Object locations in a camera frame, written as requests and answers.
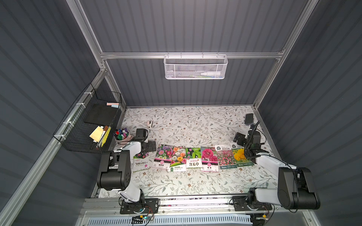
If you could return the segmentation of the yellow sunflower seed packet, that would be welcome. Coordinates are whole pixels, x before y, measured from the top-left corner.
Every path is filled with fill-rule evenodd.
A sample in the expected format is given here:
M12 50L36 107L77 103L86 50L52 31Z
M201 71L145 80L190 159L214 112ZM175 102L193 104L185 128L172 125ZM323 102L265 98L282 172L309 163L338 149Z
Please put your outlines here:
M247 167L254 165L254 163L251 160L245 157L244 147L239 146L237 144L231 144L231 148L233 151L233 156L237 167Z

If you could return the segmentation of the chrysanthemum seed packet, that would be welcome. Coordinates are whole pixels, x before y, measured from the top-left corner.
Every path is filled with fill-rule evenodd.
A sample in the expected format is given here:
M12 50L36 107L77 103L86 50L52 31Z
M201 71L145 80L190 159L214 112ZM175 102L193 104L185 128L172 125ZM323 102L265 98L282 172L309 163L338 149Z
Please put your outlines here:
M174 146L159 145L153 161L153 168L168 170L170 168L173 156Z

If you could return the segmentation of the pink hollyhock seed packet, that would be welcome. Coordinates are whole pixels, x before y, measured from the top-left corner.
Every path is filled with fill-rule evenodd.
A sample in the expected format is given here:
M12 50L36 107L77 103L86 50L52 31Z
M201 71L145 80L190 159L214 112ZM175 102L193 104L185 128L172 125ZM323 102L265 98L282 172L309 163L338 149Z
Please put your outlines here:
M217 152L214 147L201 147L201 161L202 172L219 171Z

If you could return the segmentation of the green mimosa seed packet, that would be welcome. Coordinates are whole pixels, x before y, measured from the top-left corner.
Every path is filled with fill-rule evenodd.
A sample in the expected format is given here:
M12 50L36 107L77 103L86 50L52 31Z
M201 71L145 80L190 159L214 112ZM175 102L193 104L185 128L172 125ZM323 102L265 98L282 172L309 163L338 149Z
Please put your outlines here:
M186 168L195 169L202 167L201 148L186 148Z

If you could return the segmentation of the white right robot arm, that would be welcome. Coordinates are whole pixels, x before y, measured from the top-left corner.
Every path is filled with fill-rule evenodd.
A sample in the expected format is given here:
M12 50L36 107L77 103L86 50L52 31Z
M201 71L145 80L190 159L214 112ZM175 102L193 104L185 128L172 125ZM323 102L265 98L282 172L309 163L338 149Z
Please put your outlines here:
M313 175L308 168L286 163L261 148L261 132L252 124L247 133L236 133L233 141L244 148L244 156L254 164L264 167L277 176L277 188L251 188L246 202L251 210L262 204L279 205L286 210L317 210L321 201L317 193Z

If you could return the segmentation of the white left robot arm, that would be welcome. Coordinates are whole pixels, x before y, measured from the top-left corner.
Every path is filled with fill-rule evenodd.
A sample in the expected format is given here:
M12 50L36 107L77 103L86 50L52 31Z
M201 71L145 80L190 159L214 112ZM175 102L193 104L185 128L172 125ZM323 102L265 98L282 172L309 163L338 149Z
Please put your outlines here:
M132 136L124 128L116 130L113 149L101 156L97 186L107 191L118 190L123 200L130 204L144 204L144 193L131 182L132 161L136 156L141 158L148 152L156 150L155 141L148 141L149 130L137 129Z

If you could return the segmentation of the pink pen cup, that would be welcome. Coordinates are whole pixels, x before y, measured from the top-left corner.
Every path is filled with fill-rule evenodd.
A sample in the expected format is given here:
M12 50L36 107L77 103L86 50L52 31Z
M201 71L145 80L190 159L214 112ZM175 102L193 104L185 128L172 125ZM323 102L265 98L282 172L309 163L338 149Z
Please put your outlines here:
M114 137L116 141L120 142L129 142L132 140L133 136L130 134L129 130L127 128L123 129L116 129L114 133Z

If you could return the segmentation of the black rectangular block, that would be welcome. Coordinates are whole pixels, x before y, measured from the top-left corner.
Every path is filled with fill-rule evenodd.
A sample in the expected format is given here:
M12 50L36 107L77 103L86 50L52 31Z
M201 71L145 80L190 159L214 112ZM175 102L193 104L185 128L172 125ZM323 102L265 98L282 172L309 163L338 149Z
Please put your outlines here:
M245 125L252 125L254 123L254 115L252 113L245 115Z

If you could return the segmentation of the yellow sticky notes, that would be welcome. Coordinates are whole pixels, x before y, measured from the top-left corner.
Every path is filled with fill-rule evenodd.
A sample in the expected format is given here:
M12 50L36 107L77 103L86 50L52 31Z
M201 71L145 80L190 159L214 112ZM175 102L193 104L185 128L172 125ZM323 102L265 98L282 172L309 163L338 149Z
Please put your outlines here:
M98 126L90 135L89 137L93 140L93 142L100 142L101 138L102 138L102 134L104 131L104 127L103 126Z

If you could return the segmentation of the black notebook in basket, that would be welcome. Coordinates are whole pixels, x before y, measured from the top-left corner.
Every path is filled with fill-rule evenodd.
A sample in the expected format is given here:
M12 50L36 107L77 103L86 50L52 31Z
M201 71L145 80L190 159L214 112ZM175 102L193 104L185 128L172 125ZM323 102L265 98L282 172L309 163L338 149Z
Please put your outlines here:
M117 108L113 108L108 105L94 104L85 116L84 123L109 126L111 125L117 112Z

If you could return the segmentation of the white tube in basket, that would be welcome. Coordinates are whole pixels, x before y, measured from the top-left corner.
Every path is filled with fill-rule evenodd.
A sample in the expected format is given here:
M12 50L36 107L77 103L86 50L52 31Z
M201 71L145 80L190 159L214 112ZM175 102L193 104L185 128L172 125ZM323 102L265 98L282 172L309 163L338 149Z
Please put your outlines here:
M201 73L201 76L204 76L204 77L220 77L221 72L220 71L203 72L203 73Z

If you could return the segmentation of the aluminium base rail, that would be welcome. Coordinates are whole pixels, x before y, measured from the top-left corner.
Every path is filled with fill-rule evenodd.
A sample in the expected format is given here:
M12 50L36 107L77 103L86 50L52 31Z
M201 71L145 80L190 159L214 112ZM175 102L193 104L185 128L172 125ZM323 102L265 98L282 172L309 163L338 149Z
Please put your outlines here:
M121 198L86 199L77 226L319 226L313 211L247 205L246 195L148 197L132 211Z

